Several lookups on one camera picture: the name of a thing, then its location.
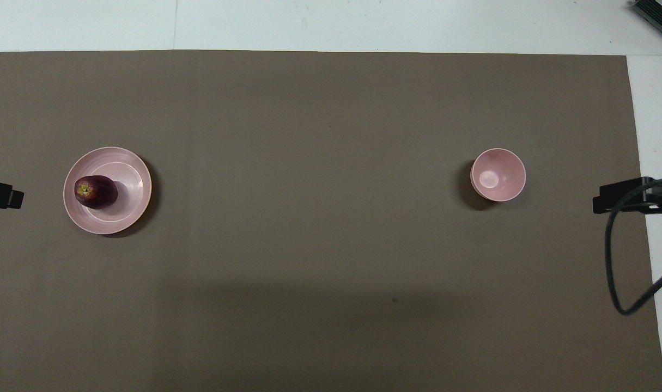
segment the black cable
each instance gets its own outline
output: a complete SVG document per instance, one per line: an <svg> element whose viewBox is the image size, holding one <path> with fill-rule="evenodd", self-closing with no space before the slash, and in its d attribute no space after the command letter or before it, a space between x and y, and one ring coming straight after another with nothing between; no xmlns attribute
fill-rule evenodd
<svg viewBox="0 0 662 392"><path fill-rule="evenodd" d="M614 225L614 220L617 218L617 214L624 208L624 206L635 196L645 192L647 189L653 188L654 186L662 186L662 179L650 181L649 183L643 184L642 186L632 189L629 193L625 194L622 198L619 199L617 204L614 206L612 211L609 214L609 219L607 219L607 228L604 233L604 261L607 268L607 285L609 286L609 293L612 295L612 302L614 307L617 309L617 312L621 313L624 316L634 314L641 306L643 306L650 298L652 298L655 293L660 290L662 287L662 276L657 282L643 293L637 301L634 302L634 305L631 305L630 308L624 309L619 303L619 297L617 296L617 289L614 285L614 275L612 274L612 226Z"/></svg>

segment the bowl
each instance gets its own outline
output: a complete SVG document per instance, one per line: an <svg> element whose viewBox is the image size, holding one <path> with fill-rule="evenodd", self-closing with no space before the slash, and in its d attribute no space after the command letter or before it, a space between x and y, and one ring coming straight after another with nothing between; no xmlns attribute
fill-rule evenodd
<svg viewBox="0 0 662 392"><path fill-rule="evenodd" d="M478 194L492 201L508 201L525 188L527 172L520 157L507 149L482 152L471 167L471 184Z"/></svg>

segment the plate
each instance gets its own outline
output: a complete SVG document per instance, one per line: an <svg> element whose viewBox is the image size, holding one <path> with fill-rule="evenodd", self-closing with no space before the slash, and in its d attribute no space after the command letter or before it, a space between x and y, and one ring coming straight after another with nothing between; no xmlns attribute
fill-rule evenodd
<svg viewBox="0 0 662 392"><path fill-rule="evenodd" d="M74 184L84 176L106 176L117 186L117 200L96 210L77 201ZM74 223L94 234L113 234L129 228L147 209L151 176L137 154L121 147L102 147L76 161L64 180L64 208Z"/></svg>

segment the plate rim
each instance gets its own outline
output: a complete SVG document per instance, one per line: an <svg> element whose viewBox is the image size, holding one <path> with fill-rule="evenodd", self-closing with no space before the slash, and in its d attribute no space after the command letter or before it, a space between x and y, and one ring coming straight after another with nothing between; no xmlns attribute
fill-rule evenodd
<svg viewBox="0 0 662 392"><path fill-rule="evenodd" d="M96 230L91 230L91 229L84 228L84 226L80 225L80 224L76 221L76 219L74 219L74 216L72 216L72 213L69 212L69 208L67 207L66 189L67 189L67 186L68 186L69 175L70 175L71 172L74 170L74 167L76 167L77 164L79 164L79 162L81 162L83 159L85 159L85 158L86 158L87 156L89 156L90 154L94 154L94 153L96 153L97 151L105 150L105 149L117 149L117 150L125 151L127 154L132 155L132 156L134 156L135 158L137 158L137 161L139 161L139 162L144 166L144 169L145 169L145 171L146 171L147 178L146 178L146 179L142 178L142 181L143 181L145 184L146 184L146 183L149 184L149 186L148 186L149 189L148 189L148 192L145 191L144 194L143 194L143 196L142 196L142 198L146 198L146 199L147 199L147 203L144 204L144 208L143 208L141 211L136 210L136 211L138 211L138 212L137 212L137 216L136 216L136 219L134 220L134 222L130 223L130 224L127 225L127 226L124 226L124 228L119 228L119 229L117 229L117 230L110 229L109 231L103 232L103 231L96 231ZM137 171L137 168L136 168L136 167L132 166L132 165L129 164L129 163L126 163L126 164L128 164L128 165L131 166L133 169L135 169L135 171ZM135 223L137 223L137 221L138 221L140 218L142 218L142 215L144 215L144 212L147 210L147 207L149 206L149 203L150 203L150 201L151 201L151 192L152 192L151 172L149 171L149 167L148 167L147 164L144 162L144 160L141 159L141 158L139 157L139 155L135 154L134 152L132 152L132 151L130 151L129 149L126 149L126 148L124 148L124 147L118 147L118 146L105 146L105 147L99 147L99 148L97 148L97 149L93 149L93 150L87 152L86 154L84 154L83 156L81 156L81 158L77 159L77 161L76 161L74 164L72 164L72 167L71 167L71 168L69 169L69 171L67 172L67 176L64 178L64 186L62 187L62 202L63 202L63 204L64 204L64 211L67 212L67 215L69 216L69 218L71 219L71 221L74 222L75 225L79 226L79 228L81 228L81 229L84 230L84 231L88 231L88 232L91 233L91 234L107 235L107 234L115 234L115 233L119 233L120 231L123 231L124 229L129 228L129 226L132 226L132 225L134 225Z"/></svg>

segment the plum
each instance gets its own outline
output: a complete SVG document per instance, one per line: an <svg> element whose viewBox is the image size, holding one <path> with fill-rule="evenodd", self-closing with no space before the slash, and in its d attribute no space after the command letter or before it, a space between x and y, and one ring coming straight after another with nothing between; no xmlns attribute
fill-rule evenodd
<svg viewBox="0 0 662 392"><path fill-rule="evenodd" d="M90 209L104 209L117 200L117 187L106 176L84 176L74 183L74 196Z"/></svg>

